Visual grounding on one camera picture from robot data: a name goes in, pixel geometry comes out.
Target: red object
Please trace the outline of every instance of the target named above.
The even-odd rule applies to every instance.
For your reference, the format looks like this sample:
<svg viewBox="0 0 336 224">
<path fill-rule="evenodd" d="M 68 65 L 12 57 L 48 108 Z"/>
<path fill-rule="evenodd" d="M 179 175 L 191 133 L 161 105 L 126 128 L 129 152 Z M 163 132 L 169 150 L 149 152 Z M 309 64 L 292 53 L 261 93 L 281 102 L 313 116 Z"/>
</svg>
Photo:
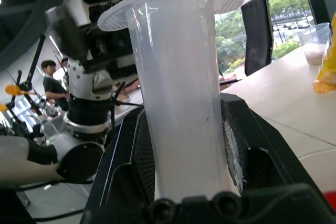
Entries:
<svg viewBox="0 0 336 224">
<path fill-rule="evenodd" d="M 323 194 L 332 208 L 336 211 L 336 191 L 329 191 Z"/>
</svg>

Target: yellow clamp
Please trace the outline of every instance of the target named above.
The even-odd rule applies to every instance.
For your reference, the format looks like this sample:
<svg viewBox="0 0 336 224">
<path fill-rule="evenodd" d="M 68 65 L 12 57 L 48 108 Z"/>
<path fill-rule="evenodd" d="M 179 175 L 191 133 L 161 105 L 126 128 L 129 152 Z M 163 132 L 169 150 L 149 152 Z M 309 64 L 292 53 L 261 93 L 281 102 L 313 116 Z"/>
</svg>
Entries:
<svg viewBox="0 0 336 224">
<path fill-rule="evenodd" d="M 5 91 L 10 95 L 35 94 L 34 92 L 22 91 L 17 85 L 8 85 Z"/>
<path fill-rule="evenodd" d="M 0 104 L 0 112 L 5 112 L 7 110 L 8 110 L 8 108 L 5 104 Z"/>
</svg>

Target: parked car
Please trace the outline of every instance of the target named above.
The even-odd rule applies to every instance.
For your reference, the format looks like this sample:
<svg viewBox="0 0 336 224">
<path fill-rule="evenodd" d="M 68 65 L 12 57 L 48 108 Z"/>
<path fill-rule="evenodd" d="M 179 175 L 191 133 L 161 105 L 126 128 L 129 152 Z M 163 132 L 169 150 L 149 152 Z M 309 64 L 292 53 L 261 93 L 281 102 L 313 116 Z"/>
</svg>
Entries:
<svg viewBox="0 0 336 224">
<path fill-rule="evenodd" d="M 306 29 L 309 27 L 309 24 L 305 20 L 301 20 L 299 22 L 295 22 L 288 26 L 288 30 L 293 30 L 293 29 Z"/>
</svg>

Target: ceiling light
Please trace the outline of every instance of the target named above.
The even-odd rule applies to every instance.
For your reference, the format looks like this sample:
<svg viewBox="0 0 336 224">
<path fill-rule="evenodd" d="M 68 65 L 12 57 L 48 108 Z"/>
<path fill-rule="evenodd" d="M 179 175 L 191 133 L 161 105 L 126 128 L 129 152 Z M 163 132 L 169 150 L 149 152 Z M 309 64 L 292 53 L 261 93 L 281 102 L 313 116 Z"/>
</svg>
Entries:
<svg viewBox="0 0 336 224">
<path fill-rule="evenodd" d="M 58 46 L 56 45 L 54 39 L 52 38 L 51 35 L 49 35 L 49 38 L 51 40 L 51 42 L 54 44 L 54 46 L 56 47 L 57 51 L 59 52 L 59 54 L 61 55 L 61 57 L 63 58 L 63 54 L 61 53 L 61 51 L 59 50 Z"/>
</svg>

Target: black t-shirt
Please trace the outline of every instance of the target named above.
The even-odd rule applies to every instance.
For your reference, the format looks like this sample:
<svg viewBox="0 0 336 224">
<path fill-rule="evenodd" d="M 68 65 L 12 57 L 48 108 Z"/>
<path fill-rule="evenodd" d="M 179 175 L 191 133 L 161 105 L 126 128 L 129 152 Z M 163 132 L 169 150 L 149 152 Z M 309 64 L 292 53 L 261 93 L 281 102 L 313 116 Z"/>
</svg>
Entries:
<svg viewBox="0 0 336 224">
<path fill-rule="evenodd" d="M 67 94 L 68 92 L 62 87 L 62 84 L 59 83 L 52 77 L 44 77 L 43 86 L 45 92 L 52 92 L 56 94 Z M 66 98 L 55 99 L 55 102 L 62 110 L 68 110 L 68 101 Z"/>
</svg>

